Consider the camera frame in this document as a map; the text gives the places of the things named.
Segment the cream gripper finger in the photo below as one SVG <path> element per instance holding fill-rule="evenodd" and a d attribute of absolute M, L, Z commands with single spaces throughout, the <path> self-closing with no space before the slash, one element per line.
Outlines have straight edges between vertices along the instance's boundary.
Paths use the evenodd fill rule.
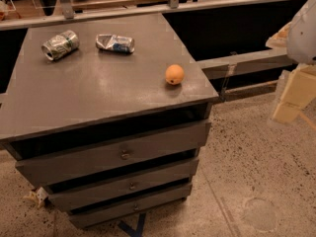
<path fill-rule="evenodd" d="M 316 65 L 298 65 L 289 72 L 272 120 L 291 123 L 316 98 Z"/>
<path fill-rule="evenodd" d="M 290 29 L 291 23 L 284 25 L 277 33 L 269 37 L 266 41 L 266 47 L 269 48 L 284 48 L 286 47 L 287 35 Z"/>

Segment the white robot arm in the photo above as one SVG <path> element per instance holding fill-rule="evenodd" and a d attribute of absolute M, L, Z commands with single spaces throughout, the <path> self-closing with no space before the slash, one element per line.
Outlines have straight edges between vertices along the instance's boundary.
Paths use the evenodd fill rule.
<path fill-rule="evenodd" d="M 316 0 L 307 0 L 293 19 L 266 42 L 269 48 L 286 48 L 298 63 L 282 81 L 272 120 L 290 123 L 316 98 Z"/>

